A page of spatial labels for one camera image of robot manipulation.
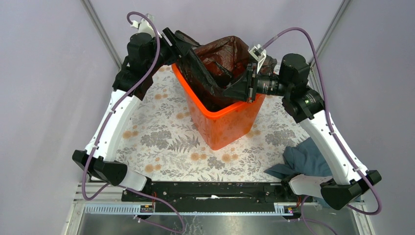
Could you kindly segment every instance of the trash can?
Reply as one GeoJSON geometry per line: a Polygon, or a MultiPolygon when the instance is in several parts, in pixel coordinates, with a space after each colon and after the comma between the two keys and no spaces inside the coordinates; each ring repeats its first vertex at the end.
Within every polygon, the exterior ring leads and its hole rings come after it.
{"type": "Polygon", "coordinates": [[[211,112],[189,87],[176,64],[172,65],[172,69],[184,88],[190,116],[212,150],[225,147],[251,130],[265,95],[258,94],[253,103],[237,102],[218,112],[211,112]]]}

